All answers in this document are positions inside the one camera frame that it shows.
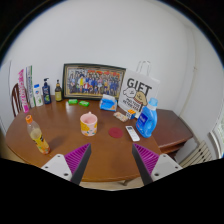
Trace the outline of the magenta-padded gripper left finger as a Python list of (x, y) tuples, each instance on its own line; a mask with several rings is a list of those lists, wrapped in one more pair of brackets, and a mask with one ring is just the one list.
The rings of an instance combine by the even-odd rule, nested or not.
[(91, 144), (87, 143), (66, 155), (56, 154), (42, 169), (79, 185), (91, 155)]

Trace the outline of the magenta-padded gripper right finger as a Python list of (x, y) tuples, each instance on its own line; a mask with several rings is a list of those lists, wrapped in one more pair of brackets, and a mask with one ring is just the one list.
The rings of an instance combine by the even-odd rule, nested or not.
[(132, 145), (132, 154), (144, 185), (148, 185), (182, 169), (169, 155), (158, 155), (136, 143)]

